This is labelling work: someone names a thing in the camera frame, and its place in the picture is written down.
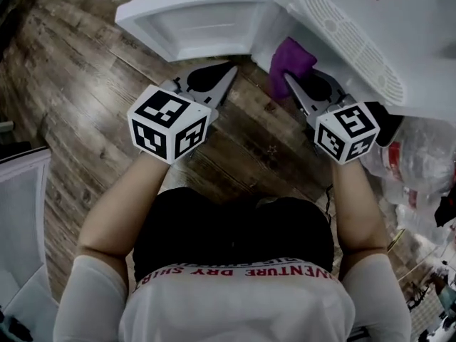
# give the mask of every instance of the purple cloth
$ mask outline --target purple cloth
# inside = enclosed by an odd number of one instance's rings
[[[273,99],[284,99],[290,96],[284,73],[290,72],[301,78],[316,63],[316,58],[302,48],[295,40],[288,37],[277,48],[272,56],[269,69],[269,82]]]

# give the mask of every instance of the forearm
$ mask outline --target forearm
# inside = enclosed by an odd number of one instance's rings
[[[80,249],[126,257],[169,167],[151,155],[139,155],[88,213],[79,235]]]
[[[386,249],[383,218],[360,162],[333,163],[332,171],[337,235],[344,254]]]

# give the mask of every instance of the black shorts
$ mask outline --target black shorts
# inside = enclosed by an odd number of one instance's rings
[[[135,279],[171,264],[248,264],[293,257],[331,272],[334,243],[313,203],[284,197],[218,205],[187,187],[158,195],[133,252]]]

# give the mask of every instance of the white refrigerator door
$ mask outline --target white refrigerator door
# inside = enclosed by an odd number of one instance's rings
[[[250,54],[274,0],[132,0],[115,22],[166,61]]]

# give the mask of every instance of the white cube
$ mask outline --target white cube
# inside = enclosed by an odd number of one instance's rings
[[[210,114],[206,106],[149,85],[127,117],[133,144],[172,164],[204,141]]]
[[[369,152],[379,132],[366,105],[356,103],[318,116],[313,140],[342,165]]]

